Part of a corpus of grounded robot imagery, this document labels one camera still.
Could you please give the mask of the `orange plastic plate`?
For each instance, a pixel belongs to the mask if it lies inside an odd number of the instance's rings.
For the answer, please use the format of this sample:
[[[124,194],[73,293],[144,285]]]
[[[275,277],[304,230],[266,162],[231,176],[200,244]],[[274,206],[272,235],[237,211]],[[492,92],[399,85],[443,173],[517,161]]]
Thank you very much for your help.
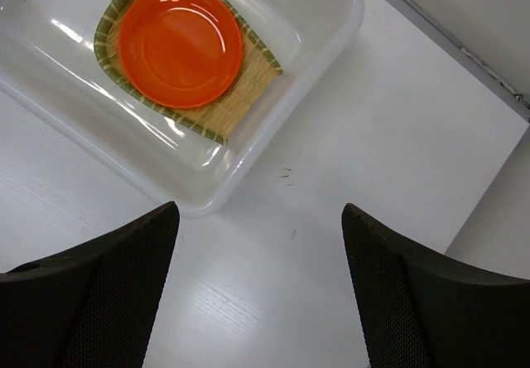
[[[135,0],[120,22],[118,53],[143,96],[163,107],[193,109],[233,84],[243,38],[221,0]]]

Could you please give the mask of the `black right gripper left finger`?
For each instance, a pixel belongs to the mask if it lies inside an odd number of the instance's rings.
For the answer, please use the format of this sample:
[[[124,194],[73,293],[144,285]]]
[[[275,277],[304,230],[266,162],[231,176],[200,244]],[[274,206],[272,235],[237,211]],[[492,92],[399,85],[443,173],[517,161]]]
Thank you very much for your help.
[[[175,248],[168,202],[1,275],[3,367],[140,367]]]

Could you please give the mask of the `woven bamboo tray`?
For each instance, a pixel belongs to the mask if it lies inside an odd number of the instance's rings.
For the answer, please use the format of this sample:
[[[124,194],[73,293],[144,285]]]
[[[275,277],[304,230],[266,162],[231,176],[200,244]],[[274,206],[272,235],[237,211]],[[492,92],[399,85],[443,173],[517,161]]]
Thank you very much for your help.
[[[229,0],[221,0],[235,16],[242,32],[243,63],[233,84],[214,102],[193,109],[163,107],[138,91],[125,75],[118,53],[118,29],[135,0],[112,0],[95,29],[94,54],[104,73],[121,89],[148,108],[220,144],[243,120],[283,68],[263,39]]]

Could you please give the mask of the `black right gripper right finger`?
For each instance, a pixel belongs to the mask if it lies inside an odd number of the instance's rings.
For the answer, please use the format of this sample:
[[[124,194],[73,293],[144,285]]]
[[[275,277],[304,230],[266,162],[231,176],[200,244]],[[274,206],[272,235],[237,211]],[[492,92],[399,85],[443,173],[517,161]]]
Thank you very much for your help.
[[[371,367],[527,367],[529,282],[452,259],[353,204],[344,248]]]

